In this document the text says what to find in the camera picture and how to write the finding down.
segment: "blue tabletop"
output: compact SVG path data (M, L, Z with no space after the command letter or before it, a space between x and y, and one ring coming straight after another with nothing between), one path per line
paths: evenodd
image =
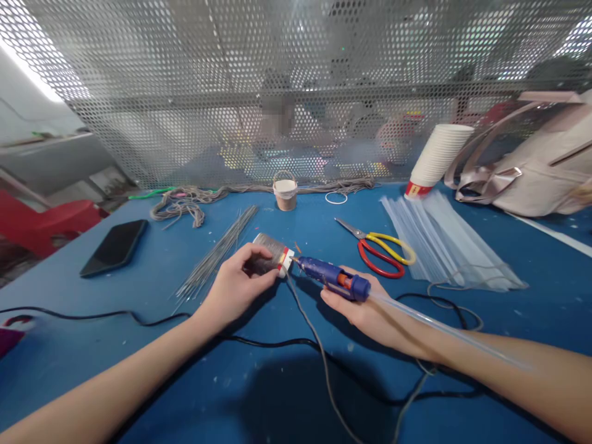
M301 195L290 213L280 212L271 194L233 194L204 205L199 229L182 217L167 223L150 220L132 263L112 273L82 279L78 273L109 229L148 218L156 199L130 202L111 217L59 250L0 291L0 309L36 305L61 313L86 315L134 310L146 320L171 314L171 293L236 219L239 210L259 206L245 229L244 241L265 232L304 255L368 271L356 240L334 217L365 231L395 234L379 203L382 195L400 195L388 185L350 195L345 205L329 205L323 195ZM590 270L592 259L491 207L453 202L454 208L505 261L530 284L527 290L494 293L478 290L439 295L476 311L484 331L548 343L592 355ZM591 243L592 213L553 217L548 226ZM426 283L407 274L379 278L396 296L425 292ZM404 398L421 375L415 363L373 343L319 299L315 282L298 279L304 309L332 355L391 398ZM285 282L278 282L262 306L237 334L263 342L294 337L312 339ZM409 305L457 326L449 310L407 299ZM191 302L182 310L195 310ZM126 316L95 321L66 321L37 316L37 324L0 360L0 430L86 379L107 369L167 331L178 321L140 327ZM398 408L370 397L335 367L332 383L338 404L366 442L390 442ZM438 373L424 391L471 391L472 385ZM561 441L546 426L496 396L473 399L431 398L415 402L401 431L401 442L498 443ZM300 443L350 442L327 397L318 353L305 345L264 349L235 342L213 344L163 391L122 436L121 442Z

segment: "backpack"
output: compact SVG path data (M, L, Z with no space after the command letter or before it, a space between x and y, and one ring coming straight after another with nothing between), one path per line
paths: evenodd
M493 204L522 216L581 210L586 204L576 199L573 191L580 186L592 187L592 89L581 96L563 91L523 92L518 100L528 103L461 149L444 175L445 184L456 189L456 200L460 202ZM508 120L552 103L567 106L498 162L477 165ZM458 165L479 140L482 142L467 159L456 184ZM466 188L473 195L465 195Z

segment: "black cable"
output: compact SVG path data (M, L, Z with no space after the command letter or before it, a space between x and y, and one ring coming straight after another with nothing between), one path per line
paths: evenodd
M420 293L404 293L397 297L397 300L403 299L405 297L420 297L420 298L430 298L427 295L420 294ZM461 312L461 310L454 304L452 301L448 299L432 296L432 299L436 299L439 302L449 304L453 309L454 312L458 315L458 318L461 322L462 328L467 328L466 320ZM67 314L58 313L56 311L48 310L47 308L41 308L37 306L20 306L20 307L13 307L13 308L6 308L4 310L0 310L0 314L8 313L10 311L22 311L22 310L30 310L30 311L38 311L40 313L45 313L46 315L54 316L60 319L67 319L71 321L84 321L87 319L102 319L108 318L111 316L118 316L118 315L130 315L134 322L141 327L154 327L159 324L172 321L173 319L177 318L190 318L191 314L189 313L176 313L173 316L169 316L167 318L160 319L155 322L145 323L142 321L136 313L130 310L119 310L119 311L111 311L109 313L101 313L101 314L90 314L87 316L71 316ZM296 338L290 339L283 342L259 342L252 339L246 339L241 336L236 335L218 335L218 338L221 340L228 340L228 341L235 341L240 342L246 345L252 345L254 347L261 347L261 348L281 348L281 347L288 347L289 345L307 345L317 352L321 352L319 345L308 338ZM327 359L337 368L341 370L343 374L349 377L355 384L357 384L362 390L364 390L368 395L375 398L377 401L387 405L387 406L402 406L405 403L405 399L402 400L395 400L385 396L381 393L375 386L361 376L359 376L354 370L349 368L346 364L341 362L338 358L326 353ZM424 392L420 393L415 400L424 400L428 398L475 398L482 394L481 390L473 390L471 392Z
M31 311L40 311L41 313L45 313L46 315L55 316L56 318L60 319L69 319L71 321L84 321L85 319L101 319L101 318L109 318L110 316L117 316L117 315L130 315L136 324L141 327L154 327L159 324L165 323L167 321L172 321L176 318L189 318L191 315L189 313L177 313L173 316L169 316L167 318L161 319L159 321L155 321L152 323L145 323L138 318L137 314L130 310L119 310L119 311L110 311L109 313L101 313L101 314L89 314L88 316L70 316L68 314L58 313L56 311L48 310L47 308L35 307L35 306L22 306L22 307L14 307L14 308L6 308L5 310L0 310L0 314L8 313L9 311L18 311L18 310L31 310Z

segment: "hand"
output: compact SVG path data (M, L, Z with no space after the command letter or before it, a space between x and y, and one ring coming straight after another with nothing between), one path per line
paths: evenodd
M279 270L274 269L263 276L248 276L243 271L245 262L252 255L272 257L269 250L262 245L243 245L231 258L222 263L210 293L196 313L208 313L208 317L221 323L221 327L224 328L238 319L257 296L273 285Z
M382 291L386 294L375 276L360 273L343 265L340 267L348 273L359 274L369 280L373 291ZM394 307L371 299L363 303L350 302L327 287L321 291L321 297L327 305L344 315L352 325L376 342L415 358L438 361L439 356L432 346L436 339L434 330L429 326L410 318Z

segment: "black phone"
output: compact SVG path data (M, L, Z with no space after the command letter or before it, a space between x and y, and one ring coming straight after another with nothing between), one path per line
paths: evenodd
M115 225L80 271L80 277L90 278L130 263L147 226L145 219Z

